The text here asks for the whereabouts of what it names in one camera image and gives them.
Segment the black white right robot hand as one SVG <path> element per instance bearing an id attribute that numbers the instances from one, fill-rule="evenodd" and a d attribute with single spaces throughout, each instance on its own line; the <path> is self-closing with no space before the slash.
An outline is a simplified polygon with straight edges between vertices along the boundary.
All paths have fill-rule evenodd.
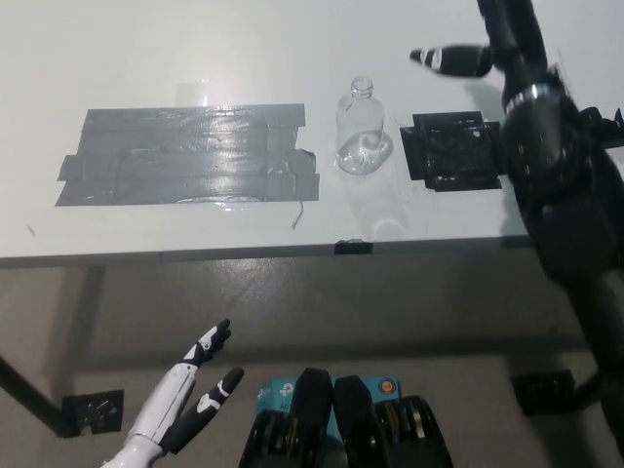
<path id="1" fill-rule="evenodd" d="M 549 69 L 532 3 L 523 0 L 478 3 L 488 36 L 486 45 L 455 44 L 415 49 L 409 58 L 441 76 L 477 79 L 494 68 L 504 75 L 503 101 L 533 85 L 561 86 Z"/>

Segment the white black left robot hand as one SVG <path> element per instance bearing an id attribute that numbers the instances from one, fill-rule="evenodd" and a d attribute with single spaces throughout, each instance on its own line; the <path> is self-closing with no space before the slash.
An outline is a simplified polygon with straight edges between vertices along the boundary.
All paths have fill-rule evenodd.
<path id="1" fill-rule="evenodd" d="M 214 418 L 244 376 L 232 369 L 211 390 L 189 406 L 201 366 L 211 360 L 231 335 L 225 319 L 205 332 L 156 385 L 144 403 L 127 440 L 147 441 L 165 454 L 177 453 Z"/>

